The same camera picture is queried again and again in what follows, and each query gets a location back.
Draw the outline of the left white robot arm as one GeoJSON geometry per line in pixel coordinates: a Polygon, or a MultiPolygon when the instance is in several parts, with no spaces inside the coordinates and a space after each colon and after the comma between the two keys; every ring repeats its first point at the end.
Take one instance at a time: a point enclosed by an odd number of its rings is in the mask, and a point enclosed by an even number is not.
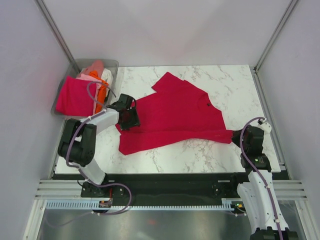
{"type": "Polygon", "coordinates": [[[109,193],[110,185],[105,181],[107,174],[95,160],[96,138],[114,125],[122,131],[140,126],[137,101],[132,96],[121,94],[116,102],[104,105],[99,113],[80,120],[67,120],[58,145],[58,155],[92,184],[92,191],[99,197],[109,193]]]}

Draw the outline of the red t shirt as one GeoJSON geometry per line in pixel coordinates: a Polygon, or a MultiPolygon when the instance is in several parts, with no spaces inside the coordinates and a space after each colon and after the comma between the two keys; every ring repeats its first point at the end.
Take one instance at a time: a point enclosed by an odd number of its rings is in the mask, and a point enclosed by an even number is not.
{"type": "Polygon", "coordinates": [[[136,101],[140,125],[119,130],[118,150],[123,155],[189,139],[232,142],[233,131],[226,128],[222,112],[204,90],[170,72],[152,89],[154,93],[136,101]]]}

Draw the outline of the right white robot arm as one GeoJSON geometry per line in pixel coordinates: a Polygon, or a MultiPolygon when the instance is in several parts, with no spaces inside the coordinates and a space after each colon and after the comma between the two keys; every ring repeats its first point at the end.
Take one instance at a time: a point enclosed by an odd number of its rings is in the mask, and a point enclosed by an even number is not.
{"type": "Polygon", "coordinates": [[[265,135],[272,127],[258,121],[258,126],[245,125],[235,131],[232,142],[240,150],[241,165],[248,180],[236,179],[229,184],[229,191],[240,197],[251,227],[251,240],[297,240],[298,234],[291,231],[283,217],[273,186],[271,164],[263,153],[265,135]]]}

